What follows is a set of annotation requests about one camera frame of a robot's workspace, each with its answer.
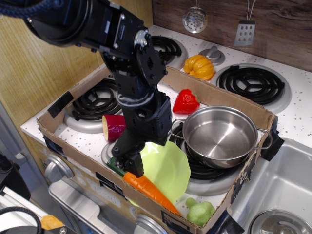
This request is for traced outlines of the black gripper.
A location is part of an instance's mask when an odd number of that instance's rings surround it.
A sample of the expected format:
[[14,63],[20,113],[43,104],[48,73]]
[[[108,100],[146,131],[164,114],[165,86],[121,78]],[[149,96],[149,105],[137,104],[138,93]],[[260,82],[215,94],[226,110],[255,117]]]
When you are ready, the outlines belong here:
[[112,150],[115,165],[137,178],[144,175],[140,155],[146,142],[164,146],[172,126],[170,98],[156,91],[152,99],[140,106],[122,106],[126,129]]

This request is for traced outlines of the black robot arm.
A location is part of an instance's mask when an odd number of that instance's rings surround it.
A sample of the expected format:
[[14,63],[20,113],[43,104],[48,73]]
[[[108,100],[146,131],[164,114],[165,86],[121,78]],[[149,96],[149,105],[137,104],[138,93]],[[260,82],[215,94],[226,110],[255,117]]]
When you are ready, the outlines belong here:
[[140,151],[146,142],[164,145],[172,124],[170,99],[157,88],[167,74],[166,61],[143,21],[107,0],[3,0],[0,12],[23,19],[48,44],[101,53],[126,122],[112,154],[119,168],[143,176]]

